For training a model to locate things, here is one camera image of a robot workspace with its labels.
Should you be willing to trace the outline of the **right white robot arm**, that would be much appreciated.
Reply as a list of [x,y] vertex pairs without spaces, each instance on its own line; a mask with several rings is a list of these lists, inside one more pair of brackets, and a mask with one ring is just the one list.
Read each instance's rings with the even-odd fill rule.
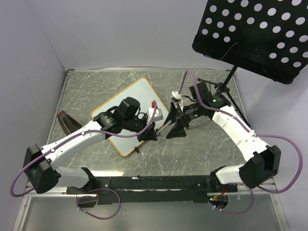
[[211,172],[210,186],[214,191],[220,192],[231,183],[243,183],[253,189],[278,173],[280,149],[276,145],[269,146],[248,125],[242,126],[243,120],[224,95],[212,95],[204,82],[189,90],[194,102],[187,106],[177,91],[170,94],[170,110],[164,124],[173,127],[166,138],[186,137],[189,123],[207,116],[226,132],[245,159],[244,164],[222,166]]

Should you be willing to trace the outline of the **yellow framed whiteboard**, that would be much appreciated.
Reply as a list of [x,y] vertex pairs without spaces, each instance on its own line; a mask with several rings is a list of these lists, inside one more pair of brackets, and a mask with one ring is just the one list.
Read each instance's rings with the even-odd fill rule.
[[[161,128],[164,120],[168,115],[168,109],[163,104],[155,90],[150,85],[149,81],[141,77],[136,80],[134,83],[130,84],[124,90],[117,93],[115,96],[111,97],[109,100],[105,101],[99,107],[94,109],[91,113],[91,117],[95,117],[101,112],[107,111],[107,109],[112,106],[119,105],[121,101],[127,97],[132,97],[138,100],[141,104],[141,111],[146,113],[147,109],[152,106],[152,101],[157,102],[157,106],[162,111],[163,120],[156,121],[155,128]],[[136,137],[133,138],[120,138],[112,136],[109,138],[111,144],[123,157],[131,154],[136,147],[139,147],[142,143],[137,140]]]

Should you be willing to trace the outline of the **blue whiteboard marker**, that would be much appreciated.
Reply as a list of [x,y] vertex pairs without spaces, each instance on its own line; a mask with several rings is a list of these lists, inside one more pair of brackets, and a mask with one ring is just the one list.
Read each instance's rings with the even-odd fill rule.
[[167,121],[160,129],[157,130],[156,134],[159,135],[165,128],[172,124],[172,120]]

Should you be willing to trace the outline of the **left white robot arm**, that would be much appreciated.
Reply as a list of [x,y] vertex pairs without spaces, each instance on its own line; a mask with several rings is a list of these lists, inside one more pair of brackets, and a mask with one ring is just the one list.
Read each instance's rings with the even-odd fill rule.
[[123,130],[132,133],[127,138],[155,141],[155,120],[161,116],[156,101],[152,101],[152,106],[143,117],[139,117],[140,114],[139,101],[127,97],[120,105],[99,113],[82,128],[61,140],[43,147],[36,144],[29,146],[22,172],[38,194],[46,193],[55,186],[76,187],[83,193],[90,193],[94,190],[96,181],[91,171],[86,167],[64,168],[62,163],[85,148],[112,136],[123,138]]

